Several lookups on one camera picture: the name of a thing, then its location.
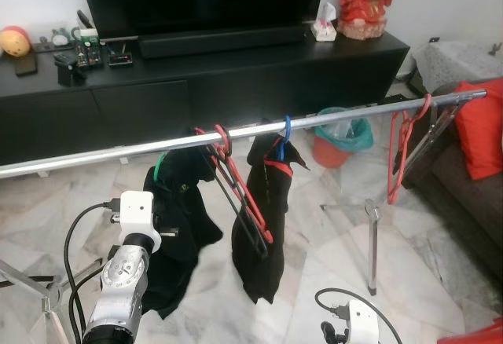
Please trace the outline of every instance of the plastic bag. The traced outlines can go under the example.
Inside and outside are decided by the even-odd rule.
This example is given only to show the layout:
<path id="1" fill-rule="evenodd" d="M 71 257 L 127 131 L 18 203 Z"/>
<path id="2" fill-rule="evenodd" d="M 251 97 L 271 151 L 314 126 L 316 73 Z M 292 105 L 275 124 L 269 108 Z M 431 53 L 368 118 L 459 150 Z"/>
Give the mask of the plastic bag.
<path id="1" fill-rule="evenodd" d="M 341 111 L 346 111 L 346 109 L 339 107 L 325 108 L 318 115 Z M 325 126 L 317 126 L 316 135 L 345 152 L 360 152 L 374 145 L 372 129 L 366 119 L 341 120 Z"/>

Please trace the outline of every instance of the black cloth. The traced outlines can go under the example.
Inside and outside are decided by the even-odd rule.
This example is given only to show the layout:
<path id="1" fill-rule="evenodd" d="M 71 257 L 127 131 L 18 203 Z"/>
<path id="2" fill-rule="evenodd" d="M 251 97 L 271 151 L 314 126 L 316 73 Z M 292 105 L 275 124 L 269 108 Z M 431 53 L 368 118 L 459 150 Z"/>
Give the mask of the black cloth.
<path id="1" fill-rule="evenodd" d="M 186 292 L 201 248 L 222 238 L 197 188 L 199 180 L 215 178 L 208 156 L 203 147 L 173 150 L 164 157 L 157 181 L 154 167 L 147 173 L 143 189 L 154 195 L 154 225 L 159 232 L 178 230 L 178 235 L 164 236 L 160 249 L 150 257 L 143 313 L 153 309 L 163 319 L 171 314 Z"/>
<path id="2" fill-rule="evenodd" d="M 285 267 L 285 213 L 293 174 L 289 164 L 297 162 L 306 167 L 290 142 L 285 145 L 285 161 L 277 161 L 277 147 L 282 138 L 277 134 L 256 137 L 247 158 L 251 171 L 246 185 L 274 239 L 273 243 L 267 244 L 268 256 L 262 258 L 257 254 L 239 220 L 233 224 L 233 263 L 243 280 L 244 290 L 254 303 L 259 298 L 273 303 Z M 253 235 L 252 228 L 249 224 L 247 226 Z"/>

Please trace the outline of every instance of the white wall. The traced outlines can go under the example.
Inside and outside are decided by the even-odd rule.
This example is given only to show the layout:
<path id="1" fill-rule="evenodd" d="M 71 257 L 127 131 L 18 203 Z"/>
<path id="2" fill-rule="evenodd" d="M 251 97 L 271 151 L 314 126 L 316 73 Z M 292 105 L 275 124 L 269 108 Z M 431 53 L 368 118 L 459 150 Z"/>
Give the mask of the white wall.
<path id="1" fill-rule="evenodd" d="M 0 0 L 0 28 L 20 25 L 35 41 L 53 27 L 76 25 L 77 9 L 90 14 L 86 0 Z M 503 42 L 503 0 L 395 0 L 387 17 L 389 32 L 412 47 L 432 36 Z M 410 68 L 408 58 L 402 71 Z"/>

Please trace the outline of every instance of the soundbar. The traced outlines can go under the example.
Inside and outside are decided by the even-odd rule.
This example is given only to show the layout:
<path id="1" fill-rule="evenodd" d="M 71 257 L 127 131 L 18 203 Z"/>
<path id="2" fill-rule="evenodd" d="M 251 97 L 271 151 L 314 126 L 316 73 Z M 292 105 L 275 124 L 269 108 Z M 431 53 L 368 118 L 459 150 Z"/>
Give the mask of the soundbar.
<path id="1" fill-rule="evenodd" d="M 138 38 L 138 43 L 141 55 L 145 59 L 152 59 L 302 42 L 305 33 L 305 27 L 302 25 L 224 31 L 188 31 L 144 35 Z"/>

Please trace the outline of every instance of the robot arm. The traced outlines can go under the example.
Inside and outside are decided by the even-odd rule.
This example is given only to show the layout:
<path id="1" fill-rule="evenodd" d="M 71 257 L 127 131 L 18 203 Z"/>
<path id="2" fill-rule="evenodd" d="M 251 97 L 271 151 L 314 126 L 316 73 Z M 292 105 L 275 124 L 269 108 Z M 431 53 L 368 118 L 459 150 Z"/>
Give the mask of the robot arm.
<path id="1" fill-rule="evenodd" d="M 132 344 L 136 338 L 149 258 L 161 243 L 152 224 L 152 202 L 151 192 L 127 191 L 120 197 L 123 244 L 101 273 L 101 295 L 83 344 Z"/>

